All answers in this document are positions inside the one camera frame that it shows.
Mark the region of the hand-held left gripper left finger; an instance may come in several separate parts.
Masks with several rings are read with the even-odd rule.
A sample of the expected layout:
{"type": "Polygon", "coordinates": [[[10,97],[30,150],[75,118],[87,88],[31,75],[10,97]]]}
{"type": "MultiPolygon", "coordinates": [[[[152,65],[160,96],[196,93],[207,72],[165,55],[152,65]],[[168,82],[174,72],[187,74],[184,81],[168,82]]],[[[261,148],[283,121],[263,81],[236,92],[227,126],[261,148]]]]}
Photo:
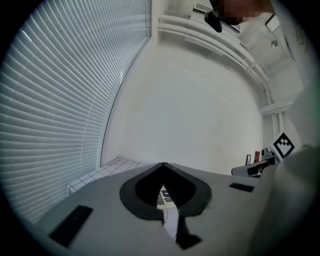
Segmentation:
{"type": "Polygon", "coordinates": [[[136,193],[136,182],[152,165],[96,179],[83,186],[37,222],[46,235],[78,206],[92,209],[87,220],[60,255],[76,256],[174,256],[179,246],[163,227],[164,214],[136,193]]]}

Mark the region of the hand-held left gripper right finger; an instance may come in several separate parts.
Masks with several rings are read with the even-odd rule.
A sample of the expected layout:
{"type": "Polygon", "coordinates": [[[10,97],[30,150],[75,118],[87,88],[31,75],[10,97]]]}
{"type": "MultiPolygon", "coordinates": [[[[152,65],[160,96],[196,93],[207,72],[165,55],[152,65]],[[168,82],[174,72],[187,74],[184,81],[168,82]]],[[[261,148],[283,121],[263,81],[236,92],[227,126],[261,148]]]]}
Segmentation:
{"type": "Polygon", "coordinates": [[[165,256],[255,256],[261,213],[258,178],[163,163],[163,182],[177,206],[176,241],[165,256]]]}

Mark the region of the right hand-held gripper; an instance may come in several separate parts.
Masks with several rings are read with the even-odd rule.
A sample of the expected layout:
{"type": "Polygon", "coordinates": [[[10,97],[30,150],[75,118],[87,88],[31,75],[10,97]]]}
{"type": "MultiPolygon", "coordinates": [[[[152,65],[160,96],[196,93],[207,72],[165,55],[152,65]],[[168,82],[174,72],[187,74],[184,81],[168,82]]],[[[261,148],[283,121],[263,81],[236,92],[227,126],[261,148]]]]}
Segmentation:
{"type": "Polygon", "coordinates": [[[282,162],[294,149],[292,141],[285,132],[282,132],[269,144],[269,147],[262,149],[262,161],[235,167],[231,170],[231,175],[257,178],[262,174],[263,169],[269,166],[267,159],[274,157],[278,162],[282,162]]]}

